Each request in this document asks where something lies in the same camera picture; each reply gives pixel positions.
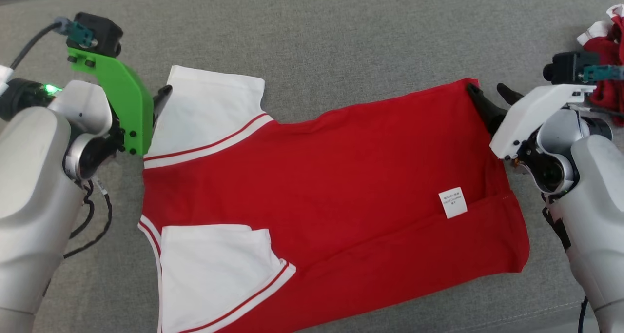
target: white cable connector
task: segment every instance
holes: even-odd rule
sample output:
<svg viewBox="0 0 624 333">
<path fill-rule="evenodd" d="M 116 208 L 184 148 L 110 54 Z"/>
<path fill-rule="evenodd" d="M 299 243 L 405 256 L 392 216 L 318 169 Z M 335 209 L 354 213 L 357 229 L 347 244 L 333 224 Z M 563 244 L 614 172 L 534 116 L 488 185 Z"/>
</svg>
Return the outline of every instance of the white cable connector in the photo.
<svg viewBox="0 0 624 333">
<path fill-rule="evenodd" d="M 0 95 L 2 95 L 7 88 L 9 88 L 7 82 L 11 79 L 12 75 L 12 68 L 0 65 Z"/>
</svg>

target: red fabric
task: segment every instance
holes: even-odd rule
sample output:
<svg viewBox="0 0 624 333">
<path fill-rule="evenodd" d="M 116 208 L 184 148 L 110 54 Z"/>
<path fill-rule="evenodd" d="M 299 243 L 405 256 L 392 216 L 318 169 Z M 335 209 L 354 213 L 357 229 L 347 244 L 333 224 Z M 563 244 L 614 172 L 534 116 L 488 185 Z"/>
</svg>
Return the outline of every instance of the red fabric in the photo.
<svg viewBox="0 0 624 333">
<path fill-rule="evenodd" d="M 613 20 L 613 28 L 608 36 L 591 38 L 583 48 L 586 51 L 598 53 L 601 65 L 621 66 L 624 64 L 624 38 L 622 37 L 624 20 L 618 15 L 611 20 Z M 624 113 L 624 82 L 603 80 L 597 83 L 597 87 L 590 97 L 592 104 Z M 624 126 L 624 118 L 613 116 L 613 122 L 618 126 Z"/>
<path fill-rule="evenodd" d="M 145 169 L 143 214 L 167 225 L 268 228 L 297 267 L 225 332 L 290 332 L 519 272 L 529 245 L 502 162 L 461 80 L 270 122 L 218 153 Z M 438 193 L 461 187 L 447 219 Z"/>
</svg>

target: red and white cloth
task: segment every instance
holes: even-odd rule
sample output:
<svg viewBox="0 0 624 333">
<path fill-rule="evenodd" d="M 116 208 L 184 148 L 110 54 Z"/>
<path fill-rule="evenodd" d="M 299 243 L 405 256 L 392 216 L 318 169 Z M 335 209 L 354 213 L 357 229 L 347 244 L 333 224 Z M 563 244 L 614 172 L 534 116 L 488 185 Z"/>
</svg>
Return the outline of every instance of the red and white cloth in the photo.
<svg viewBox="0 0 624 333">
<path fill-rule="evenodd" d="M 526 226 L 469 83 L 279 124 L 262 79 L 174 66 L 139 224 L 159 329 L 291 332 L 521 271 Z M 447 216 L 457 187 L 468 211 Z"/>
<path fill-rule="evenodd" d="M 598 21 L 591 25 L 577 42 L 586 51 L 598 53 L 601 65 L 624 65 L 624 4 L 611 6 L 606 11 L 612 22 Z M 590 97 L 592 104 L 624 113 L 624 81 L 603 80 Z M 624 118 L 613 116 L 613 122 L 624 126 Z"/>
</svg>

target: green bracket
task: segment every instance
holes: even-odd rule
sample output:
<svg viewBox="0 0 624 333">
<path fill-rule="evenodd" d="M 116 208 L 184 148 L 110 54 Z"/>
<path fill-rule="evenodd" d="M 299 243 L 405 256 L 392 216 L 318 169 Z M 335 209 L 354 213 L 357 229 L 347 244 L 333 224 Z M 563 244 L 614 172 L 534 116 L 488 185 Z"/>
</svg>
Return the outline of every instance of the green bracket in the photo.
<svg viewBox="0 0 624 333">
<path fill-rule="evenodd" d="M 136 72 L 116 58 L 67 48 L 76 58 L 72 69 L 96 76 L 119 118 L 124 148 L 145 155 L 152 142 L 154 101 Z"/>
</svg>

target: white sleeve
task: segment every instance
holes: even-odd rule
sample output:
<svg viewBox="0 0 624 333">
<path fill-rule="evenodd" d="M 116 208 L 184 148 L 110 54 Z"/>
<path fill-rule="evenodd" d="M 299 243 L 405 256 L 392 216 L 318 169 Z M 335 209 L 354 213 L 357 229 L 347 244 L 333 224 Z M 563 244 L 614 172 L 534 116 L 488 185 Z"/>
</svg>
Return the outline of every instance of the white sleeve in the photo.
<svg viewBox="0 0 624 333">
<path fill-rule="evenodd" d="M 266 115 L 260 108 L 265 89 L 260 78 L 172 66 L 167 84 L 173 93 L 158 117 L 146 159 L 217 144 Z"/>
</svg>

